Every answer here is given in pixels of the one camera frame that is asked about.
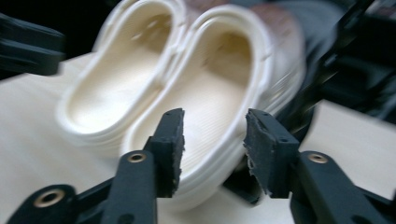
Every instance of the white clog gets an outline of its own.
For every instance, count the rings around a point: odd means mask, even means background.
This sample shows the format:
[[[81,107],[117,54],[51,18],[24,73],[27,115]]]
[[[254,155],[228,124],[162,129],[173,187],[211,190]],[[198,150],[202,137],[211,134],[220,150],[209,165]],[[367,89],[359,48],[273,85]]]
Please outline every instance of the white clog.
[[[126,0],[106,20],[97,52],[57,108],[79,146],[117,146],[163,89],[186,29],[199,16],[182,0]]]
[[[161,115],[183,108],[180,186],[160,203],[186,210],[210,197],[244,155],[248,109],[274,115],[300,88],[304,38],[278,7],[226,5],[201,15],[177,51],[173,75],[127,131],[120,154],[142,149]]]

